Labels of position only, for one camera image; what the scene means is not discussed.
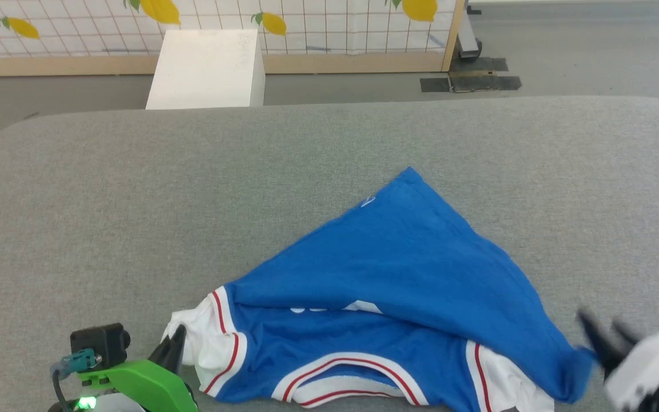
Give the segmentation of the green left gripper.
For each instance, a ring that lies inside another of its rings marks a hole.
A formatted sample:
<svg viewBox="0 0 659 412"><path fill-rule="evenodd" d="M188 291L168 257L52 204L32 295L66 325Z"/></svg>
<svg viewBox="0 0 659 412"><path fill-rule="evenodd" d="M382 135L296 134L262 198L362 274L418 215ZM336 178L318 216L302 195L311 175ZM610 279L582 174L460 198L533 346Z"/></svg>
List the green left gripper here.
<svg viewBox="0 0 659 412"><path fill-rule="evenodd" d="M149 355L97 371L79 373L84 397L95 404L87 411L198 411L193 394L181 380L186 327L167 333Z"/></svg>

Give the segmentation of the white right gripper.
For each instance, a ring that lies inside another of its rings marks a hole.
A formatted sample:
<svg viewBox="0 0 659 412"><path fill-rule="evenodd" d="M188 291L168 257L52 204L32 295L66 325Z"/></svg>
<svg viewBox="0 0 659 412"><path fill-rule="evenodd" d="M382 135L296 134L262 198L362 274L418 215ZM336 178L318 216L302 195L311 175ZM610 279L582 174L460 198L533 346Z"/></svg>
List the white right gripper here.
<svg viewBox="0 0 659 412"><path fill-rule="evenodd" d="M580 308L578 321L597 362L604 371L604 387L615 409L635 410L659 389L659 333L647 336L624 320L612 320L614 345L591 313ZM630 350L622 360L622 350Z"/></svg>

